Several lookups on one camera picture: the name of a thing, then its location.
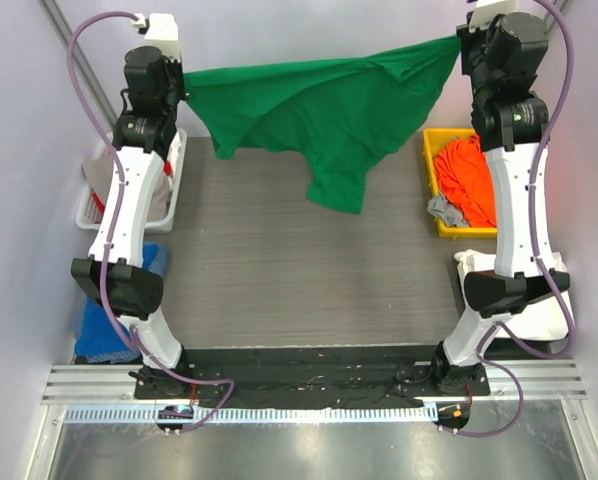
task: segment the orange cloth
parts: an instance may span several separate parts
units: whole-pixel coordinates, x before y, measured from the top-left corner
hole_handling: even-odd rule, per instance
[[[495,192],[479,137],[453,140],[435,158],[439,189],[471,227],[496,227]]]

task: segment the green towel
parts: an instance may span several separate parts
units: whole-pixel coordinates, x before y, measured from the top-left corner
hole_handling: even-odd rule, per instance
[[[222,68],[184,80],[218,158],[238,147],[301,152],[313,172],[308,198],[360,213],[366,173],[425,122],[459,50],[453,36],[363,58]]]

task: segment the white wall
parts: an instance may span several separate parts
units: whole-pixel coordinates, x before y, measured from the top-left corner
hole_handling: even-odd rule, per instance
[[[578,334],[575,359],[598,421],[598,0],[567,12],[576,48],[570,97],[549,145],[550,231],[572,272]],[[537,92],[554,107],[565,68],[559,32],[541,69]]]
[[[103,11],[172,13],[179,24],[184,71],[363,56],[454,35],[471,9],[464,0],[60,0],[73,28]],[[521,0],[524,10],[537,10]],[[120,108],[124,54],[140,44],[126,20],[110,20],[85,33],[81,45],[95,73]],[[470,89],[455,68],[430,126],[470,124]],[[187,108],[180,125],[207,135]]]
[[[0,480],[21,478],[50,366],[71,353],[70,261],[87,248],[76,189],[94,141],[36,2],[0,2]]]

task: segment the white basket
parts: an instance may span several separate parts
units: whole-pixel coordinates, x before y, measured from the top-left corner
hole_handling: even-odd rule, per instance
[[[170,195],[168,203],[168,213],[165,218],[157,222],[146,222],[146,232],[170,232],[175,222],[175,209],[177,207],[177,198],[179,197],[179,186],[181,185],[181,174],[183,172],[183,162],[186,158],[186,141],[188,134],[182,129],[178,130],[181,146],[179,147],[179,155],[174,165],[174,187]],[[101,156],[105,152],[105,145],[100,142],[96,155]],[[84,230],[99,230],[99,225],[103,219],[103,212],[99,211],[97,204],[93,198],[94,191],[88,185],[88,181],[84,177],[84,186],[81,193],[81,200],[77,209],[76,222],[79,228]]]

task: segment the yellow basket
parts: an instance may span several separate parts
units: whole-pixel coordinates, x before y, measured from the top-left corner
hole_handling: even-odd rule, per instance
[[[435,157],[455,138],[469,138],[475,131],[470,128],[427,128],[423,131],[423,156],[426,160],[430,191],[432,196],[439,195],[439,185],[435,174]],[[449,227],[440,218],[436,218],[437,230],[442,238],[497,238],[496,228]]]

